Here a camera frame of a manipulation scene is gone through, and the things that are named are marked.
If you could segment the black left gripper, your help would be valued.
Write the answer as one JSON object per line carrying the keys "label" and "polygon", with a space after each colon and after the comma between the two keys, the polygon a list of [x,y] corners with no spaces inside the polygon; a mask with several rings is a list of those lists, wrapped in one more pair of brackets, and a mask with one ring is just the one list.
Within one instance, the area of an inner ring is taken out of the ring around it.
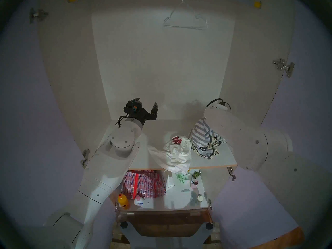
{"label": "black left gripper", "polygon": [[157,119],[158,105],[154,102],[151,112],[149,113],[143,108],[142,102],[140,102],[139,99],[140,98],[134,98],[128,101],[123,110],[128,114],[130,119],[135,119],[144,126],[147,120],[155,121]]}

